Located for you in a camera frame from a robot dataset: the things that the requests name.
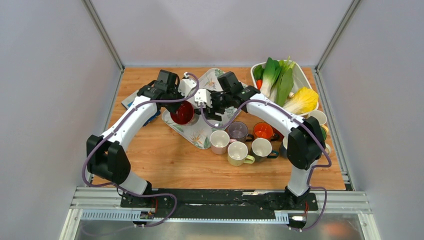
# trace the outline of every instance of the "white mug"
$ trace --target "white mug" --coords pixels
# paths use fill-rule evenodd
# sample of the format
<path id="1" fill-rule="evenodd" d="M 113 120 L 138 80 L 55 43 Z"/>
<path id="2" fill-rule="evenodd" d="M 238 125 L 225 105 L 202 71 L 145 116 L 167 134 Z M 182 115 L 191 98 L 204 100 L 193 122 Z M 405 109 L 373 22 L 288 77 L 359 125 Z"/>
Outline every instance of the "white mug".
<path id="1" fill-rule="evenodd" d="M 327 152 L 327 154 L 328 155 L 330 155 L 331 154 L 331 147 L 330 147 L 330 145 L 329 144 L 325 144 L 325 151 Z"/>
<path id="2" fill-rule="evenodd" d="M 279 156 L 279 152 L 273 150 L 271 142 L 261 137 L 252 142 L 249 154 L 254 157 L 256 163 L 263 162 L 265 159 L 276 159 Z"/>
<path id="3" fill-rule="evenodd" d="M 210 149 L 215 154 L 224 154 L 227 151 L 229 143 L 233 143 L 237 140 L 230 139 L 230 136 L 226 131 L 218 130 L 212 132 L 210 135 Z"/>
<path id="4" fill-rule="evenodd" d="M 242 164 L 252 164 L 255 158 L 248 155 L 248 146 L 241 141 L 235 141 L 228 146 L 228 162 L 233 166 L 240 166 Z"/>
<path id="5" fill-rule="evenodd" d="M 327 123 L 327 116 L 323 111 L 313 110 L 308 114 L 308 117 L 314 117 L 318 120 L 320 126 Z"/>

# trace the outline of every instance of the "tray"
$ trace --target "tray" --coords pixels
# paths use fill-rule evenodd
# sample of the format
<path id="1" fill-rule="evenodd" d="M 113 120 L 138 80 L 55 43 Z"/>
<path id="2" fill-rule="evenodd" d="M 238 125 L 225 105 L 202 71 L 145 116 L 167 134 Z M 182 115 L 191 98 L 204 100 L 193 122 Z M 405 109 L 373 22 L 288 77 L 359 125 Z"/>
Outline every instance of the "tray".
<path id="1" fill-rule="evenodd" d="M 258 63 L 256 65 L 252 66 L 251 69 L 250 69 L 250 75 L 252 77 L 253 86 L 255 88 L 258 88 L 258 87 L 256 86 L 256 81 L 255 81 L 255 78 L 253 77 L 253 71 L 259 65 L 262 65 L 262 67 L 265 67 L 265 64 L 266 64 L 266 62 L 261 62 L 261 63 Z M 304 74 L 304 71 L 302 71 L 302 68 L 296 62 L 294 64 L 294 67 L 293 67 L 293 88 L 291 89 L 291 91 L 293 93 L 297 93 L 298 90 L 302 87 L 307 87 L 308 89 L 312 89 L 311 84 L 309 83 L 307 77 Z M 318 106 L 319 106 L 319 104 L 317 102 L 314 110 L 317 110 Z M 299 114 L 299 116 L 306 116 L 309 113 L 310 112 L 302 113 L 302 114 Z"/>
<path id="2" fill-rule="evenodd" d="M 219 68 L 209 69 L 205 74 L 203 74 L 199 78 L 200 88 L 222 91 L 223 89 L 221 88 L 220 83 L 218 82 L 218 77 L 222 74 L 224 74 L 224 72 Z M 193 106 L 196 106 L 193 98 L 190 98 L 187 101 L 190 102 Z M 211 122 L 212 124 L 217 124 L 217 128 L 213 128 L 207 125 L 201 116 L 199 116 L 198 121 L 193 125 L 179 125 L 171 119 L 171 115 L 168 110 L 165 110 L 163 112 L 162 120 L 197 148 L 208 149 L 211 147 L 209 137 L 211 136 L 212 132 L 216 130 L 223 130 L 223 128 L 219 128 L 219 126 L 222 126 L 227 123 L 235 113 L 236 109 L 234 107 L 227 108 L 224 114 L 217 113 L 222 117 L 221 122 L 209 120 L 209 122 Z"/>

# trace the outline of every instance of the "mug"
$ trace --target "mug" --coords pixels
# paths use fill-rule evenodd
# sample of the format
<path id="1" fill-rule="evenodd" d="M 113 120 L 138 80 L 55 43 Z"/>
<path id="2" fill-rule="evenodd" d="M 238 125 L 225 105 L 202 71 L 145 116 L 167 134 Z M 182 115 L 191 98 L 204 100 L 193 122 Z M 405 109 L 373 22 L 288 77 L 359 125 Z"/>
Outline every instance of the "mug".
<path id="1" fill-rule="evenodd" d="M 322 125 L 320 128 L 321 128 L 322 137 L 324 137 L 324 141 L 325 141 L 327 139 L 327 131 L 326 131 L 326 129 L 324 127 L 325 126 Z"/>
<path id="2" fill-rule="evenodd" d="M 276 159 L 279 156 L 279 153 L 273 150 L 273 146 L 270 141 L 260 137 L 252 142 L 250 155 L 254 157 L 255 162 L 260 163 L 265 159 Z"/>
<path id="3" fill-rule="evenodd" d="M 321 128 L 324 129 L 325 135 L 327 136 L 329 134 L 329 132 L 330 132 L 329 128 L 326 125 L 321 125 Z"/>
<path id="4" fill-rule="evenodd" d="M 308 114 L 309 117 L 314 117 L 316 120 L 318 120 L 318 123 L 320 126 L 327 123 L 327 116 L 323 111 L 320 110 L 313 110 Z"/>
<path id="5" fill-rule="evenodd" d="M 241 121 L 233 121 L 229 126 L 228 126 L 228 134 L 229 137 L 232 139 L 235 139 L 239 142 L 251 142 L 255 139 L 255 137 L 252 134 L 248 133 L 248 126 L 246 126 L 246 124 L 244 124 Z"/>
<path id="6" fill-rule="evenodd" d="M 199 120 L 199 115 L 195 114 L 193 105 L 188 101 L 183 101 L 175 113 L 170 112 L 171 119 L 179 125 L 194 125 Z"/>
<path id="7" fill-rule="evenodd" d="M 212 132 L 209 137 L 210 149 L 214 154 L 224 154 L 227 151 L 229 143 L 236 142 L 235 139 L 230 139 L 230 136 L 226 131 L 218 130 Z"/>
<path id="8" fill-rule="evenodd" d="M 240 166 L 242 164 L 252 164 L 255 158 L 248 155 L 248 146 L 241 141 L 235 141 L 228 146 L 228 162 L 233 166 Z"/>
<path id="9" fill-rule="evenodd" d="M 267 139 L 269 141 L 277 141 L 280 136 L 274 132 L 273 127 L 266 122 L 257 123 L 253 127 L 253 134 L 257 138 Z"/>
<path id="10" fill-rule="evenodd" d="M 287 143 L 288 137 L 282 139 L 281 145 L 279 146 L 279 155 L 283 158 L 287 158 Z"/>
<path id="11" fill-rule="evenodd" d="M 330 147 L 330 145 L 329 144 L 325 144 L 325 152 L 328 154 L 328 155 L 330 155 L 331 154 L 331 147 Z"/>

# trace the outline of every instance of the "wooden table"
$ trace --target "wooden table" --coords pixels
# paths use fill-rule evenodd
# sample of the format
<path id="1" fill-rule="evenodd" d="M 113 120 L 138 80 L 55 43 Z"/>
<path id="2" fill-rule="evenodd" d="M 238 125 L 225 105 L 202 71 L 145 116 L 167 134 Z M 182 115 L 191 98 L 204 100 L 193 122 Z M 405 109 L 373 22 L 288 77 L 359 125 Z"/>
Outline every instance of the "wooden table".
<path id="1" fill-rule="evenodd" d="M 163 68 L 126 68 L 114 105 L 109 127 L 111 127 L 126 109 L 122 100 L 134 91 L 155 80 L 159 70 L 165 69 L 182 76 L 190 72 L 201 77 L 210 67 L 163 67 Z M 238 80 L 251 85 L 250 68 L 220 67 L 224 72 L 233 71 Z M 312 88 L 316 90 L 315 80 L 310 68 L 303 68 Z M 253 126 L 262 122 L 256 116 L 241 112 L 236 121 L 244 122 L 251 133 Z M 331 136 L 326 142 L 334 150 Z M 278 150 L 281 142 L 272 143 Z M 131 170 L 141 178 L 151 182 L 153 188 L 179 189 L 255 189 L 281 190 L 288 184 L 292 164 L 286 158 L 268 159 L 257 164 L 232 166 L 227 155 L 216 155 L 210 149 L 201 150 L 166 125 L 160 117 L 143 127 L 130 143 L 127 156 Z M 323 186 L 328 190 L 344 190 L 341 170 L 335 152 L 330 154 L 332 167 L 317 168 L 311 179 L 311 185 Z M 321 157 L 320 164 L 327 160 Z M 95 177 L 95 184 L 105 180 Z"/>

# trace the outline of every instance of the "metal frame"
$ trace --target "metal frame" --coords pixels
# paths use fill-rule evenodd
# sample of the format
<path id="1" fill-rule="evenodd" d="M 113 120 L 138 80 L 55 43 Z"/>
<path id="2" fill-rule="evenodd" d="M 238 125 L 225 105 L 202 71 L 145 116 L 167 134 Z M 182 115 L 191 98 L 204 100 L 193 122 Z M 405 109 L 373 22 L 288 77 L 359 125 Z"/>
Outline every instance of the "metal frame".
<path id="1" fill-rule="evenodd" d="M 342 143 L 340 142 L 340 138 L 338 135 L 339 128 L 337 127 L 337 124 L 334 121 L 334 115 L 331 112 L 332 107 L 330 105 L 330 102 L 327 99 L 327 90 L 325 86 L 323 85 L 323 78 L 321 74 L 317 72 L 313 74 L 313 77 L 315 78 L 316 88 L 318 90 L 319 97 L 321 99 L 322 109 L 327 115 L 328 127 L 331 132 L 331 138 L 332 138 L 333 146 L 335 148 L 334 151 L 340 165 L 341 175 L 343 177 L 344 184 L 350 185 L 352 189 L 354 190 L 355 184 L 353 181 L 351 181 L 351 176 L 349 175 L 349 170 L 348 170 L 349 168 L 348 168 L 348 164 L 344 155 L 344 147 Z"/>
<path id="2" fill-rule="evenodd" d="M 334 35 L 331 37 L 330 42 L 328 43 L 327 47 L 324 50 L 324 53 L 319 59 L 318 65 L 316 65 L 315 67 L 315 69 L 318 72 L 321 69 L 323 69 L 323 66 L 326 63 L 330 55 L 330 52 L 333 50 L 334 46 L 339 40 L 339 37 L 342 35 L 343 31 L 345 30 L 346 26 L 348 25 L 349 21 L 351 20 L 352 16 L 354 15 L 360 3 L 361 3 L 361 0 L 352 0 L 352 2 L 350 3 L 346 13 L 344 14 L 343 18 L 341 19 L 341 22 L 339 23 L 337 29 L 335 30 Z"/>
<path id="3" fill-rule="evenodd" d="M 123 72 L 125 66 L 123 65 L 115 47 L 112 44 L 111 39 L 109 38 L 93 3 L 91 0 L 81 0 L 89 15 L 91 16 L 95 26 L 97 27 L 100 35 L 103 38 L 105 45 L 107 46 L 110 54 L 113 56 L 116 64 L 121 70 L 121 76 L 119 78 L 119 82 L 116 86 L 115 96 L 112 101 L 111 110 L 109 112 L 109 120 L 107 121 L 105 128 L 109 124 L 110 115 L 112 113 L 113 106 L 116 101 L 116 96 L 118 94 L 118 89 L 121 84 L 121 80 L 123 77 Z M 323 78 L 321 76 L 320 70 L 323 68 L 326 60 L 328 59 L 332 49 L 335 44 L 339 40 L 341 34 L 346 28 L 349 20 L 352 15 L 355 13 L 356 9 L 359 6 L 361 0 L 352 0 L 349 8 L 347 9 L 342 21 L 337 27 L 334 35 L 332 36 L 330 42 L 328 43 L 327 48 L 322 54 L 317 66 L 313 66 L 315 68 L 315 82 L 317 85 L 317 89 L 319 91 L 319 95 L 321 97 L 321 102 L 323 104 L 323 108 L 328 117 L 329 128 L 332 133 L 332 139 L 335 147 L 335 151 L 337 154 L 337 158 L 340 161 L 340 168 L 343 175 L 343 179 L 345 184 L 353 184 L 350 180 L 349 172 L 348 172 L 348 164 L 346 163 L 345 156 L 343 154 L 344 147 L 340 142 L 339 136 L 337 135 L 338 127 L 334 121 L 334 116 L 331 113 L 331 105 L 327 99 L 327 92 L 325 86 L 323 85 Z M 246 192 L 246 194 L 263 194 L 265 192 L 282 192 L 276 190 L 270 191 L 255 191 L 255 192 Z M 318 207 L 322 208 L 324 193 L 322 191 L 312 191 L 316 194 L 316 199 L 318 203 Z M 338 191 L 338 190 L 330 190 L 327 192 L 327 205 L 325 209 L 326 214 L 355 214 L 358 215 L 358 219 L 361 223 L 362 232 L 366 240 L 379 240 L 380 236 L 376 227 L 376 223 L 374 221 L 373 212 L 371 210 L 370 204 L 368 202 L 367 196 L 365 192 L 362 191 Z M 98 219 L 98 220 L 121 220 L 121 221 L 132 221 L 133 219 L 129 219 L 132 211 L 141 211 L 148 210 L 146 208 L 122 208 L 120 207 L 121 197 L 116 192 L 115 188 L 89 188 L 89 187 L 77 187 L 74 197 L 72 199 L 71 206 L 69 208 L 69 212 L 63 226 L 60 239 L 61 240 L 73 240 L 76 236 L 78 226 L 81 219 Z M 275 224 L 282 223 L 285 220 L 285 217 L 288 213 L 298 213 L 296 211 L 276 211 L 277 218 L 275 220 L 264 220 L 259 221 L 260 223 L 266 224 Z M 232 219 L 232 220 L 224 220 L 224 219 L 184 219 L 184 218 L 170 218 L 170 222 L 207 222 L 207 223 L 256 223 L 256 221 L 245 221 L 243 219 Z"/>
<path id="4" fill-rule="evenodd" d="M 102 21 L 100 20 L 99 15 L 97 14 L 96 8 L 94 7 L 91 0 L 81 0 L 84 4 L 85 8 L 87 9 L 88 14 L 90 15 L 91 19 L 93 20 L 93 23 L 95 27 L 97 28 L 101 38 L 104 41 L 104 44 L 106 45 L 107 49 L 109 50 L 110 54 L 113 57 L 113 60 L 115 61 L 118 68 L 121 70 L 121 72 L 124 72 L 124 64 L 121 61 L 121 58 L 118 55 L 117 50 L 115 49 L 114 45 L 112 44 L 111 38 L 109 37 L 108 33 L 106 32 L 105 27 L 103 26 Z"/>
<path id="5" fill-rule="evenodd" d="M 265 193 L 278 193 L 282 190 L 257 190 L 254 192 L 245 192 L 245 195 L 260 195 Z M 318 213 L 321 211 L 324 202 L 323 191 L 311 191 L 316 195 L 318 203 Z M 149 211 L 150 208 L 120 207 L 121 196 L 118 195 L 115 188 L 109 187 L 77 187 L 73 196 L 65 225 L 60 235 L 61 240 L 73 240 L 80 220 L 110 220 L 110 221 L 129 221 L 138 220 L 137 214 L 140 211 Z M 285 224 L 288 220 L 288 214 L 298 214 L 301 211 L 275 211 L 275 219 L 205 219 L 205 218 L 170 218 L 169 222 L 179 223 L 244 223 L 244 224 Z M 362 228 L 364 235 L 370 235 L 373 239 L 378 240 L 374 236 L 378 236 L 373 226 L 374 218 L 372 218 L 372 210 L 368 202 L 366 194 L 362 191 L 340 191 L 330 190 L 327 192 L 327 204 L 325 208 L 326 214 L 354 214 L 362 219 Z"/>

